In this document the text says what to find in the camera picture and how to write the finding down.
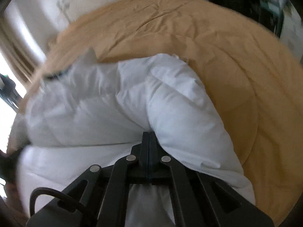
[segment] white duvet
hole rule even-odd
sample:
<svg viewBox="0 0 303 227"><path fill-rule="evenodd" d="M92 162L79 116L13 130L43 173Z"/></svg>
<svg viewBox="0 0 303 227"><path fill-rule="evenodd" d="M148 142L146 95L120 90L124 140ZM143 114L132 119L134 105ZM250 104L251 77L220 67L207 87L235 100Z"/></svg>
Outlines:
<svg viewBox="0 0 303 227"><path fill-rule="evenodd" d="M33 146L25 149L18 166L27 211L35 188L63 190L90 165L106 167L129 154L143 131L152 130L183 165L226 181L255 203L222 120L185 62L158 54L96 63L89 50L28 102L25 118ZM50 199L40 196L36 211ZM132 186L125 226L174 226L168 189Z"/></svg>

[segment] curtain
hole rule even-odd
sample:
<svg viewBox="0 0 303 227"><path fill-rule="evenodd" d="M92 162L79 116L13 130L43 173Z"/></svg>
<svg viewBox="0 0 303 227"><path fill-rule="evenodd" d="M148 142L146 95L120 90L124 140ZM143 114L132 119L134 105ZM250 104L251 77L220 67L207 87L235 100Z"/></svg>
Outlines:
<svg viewBox="0 0 303 227"><path fill-rule="evenodd" d="M0 53L23 85L31 81L36 65L24 51L2 16L0 17Z"/></svg>

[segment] wrinkled fabric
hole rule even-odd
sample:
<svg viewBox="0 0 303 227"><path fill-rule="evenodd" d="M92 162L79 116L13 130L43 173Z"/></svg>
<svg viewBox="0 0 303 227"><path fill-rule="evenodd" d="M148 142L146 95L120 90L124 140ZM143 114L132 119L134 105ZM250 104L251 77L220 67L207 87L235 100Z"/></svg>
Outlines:
<svg viewBox="0 0 303 227"><path fill-rule="evenodd" d="M203 0L123 0L80 17L58 37L27 97L46 72L87 48L99 62L177 54L202 80L253 184L256 205L276 225L303 190L303 72L263 26Z"/></svg>
<svg viewBox="0 0 303 227"><path fill-rule="evenodd" d="M97 64L91 49L65 75L44 81L25 118L32 147L22 154L18 182L27 211L35 188L62 190L89 166L130 154L151 130L183 165L226 181L255 203L204 85L187 63L167 54ZM41 198L36 211L45 203ZM126 226L174 225L168 187L133 185L128 206Z"/></svg>

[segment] tan blanket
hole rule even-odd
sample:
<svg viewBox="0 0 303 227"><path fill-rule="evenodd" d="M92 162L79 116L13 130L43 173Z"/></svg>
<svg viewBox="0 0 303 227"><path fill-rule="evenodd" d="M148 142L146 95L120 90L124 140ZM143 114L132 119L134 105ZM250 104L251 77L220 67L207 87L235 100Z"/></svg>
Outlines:
<svg viewBox="0 0 303 227"><path fill-rule="evenodd" d="M251 180L257 207L281 223L303 190L303 70L264 27L203 0L123 0L58 37L40 76L88 47L100 62L158 53L187 59L203 81Z"/></svg>

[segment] window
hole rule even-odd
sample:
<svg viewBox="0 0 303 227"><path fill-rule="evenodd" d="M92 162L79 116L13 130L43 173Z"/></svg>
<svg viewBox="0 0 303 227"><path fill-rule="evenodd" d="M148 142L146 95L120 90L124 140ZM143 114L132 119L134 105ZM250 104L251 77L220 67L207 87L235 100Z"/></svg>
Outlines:
<svg viewBox="0 0 303 227"><path fill-rule="evenodd" d="M24 97L26 90L24 86L17 80L12 73L11 69L7 65L5 59L0 54L0 73L2 75L8 75L16 83L16 91L21 97ZM0 149L6 152L7 143L11 128L15 119L15 111L0 98Z"/></svg>
<svg viewBox="0 0 303 227"><path fill-rule="evenodd" d="M5 184L6 184L6 181L3 180L2 178L0 178L0 196L2 198L7 198L6 193L4 191Z"/></svg>

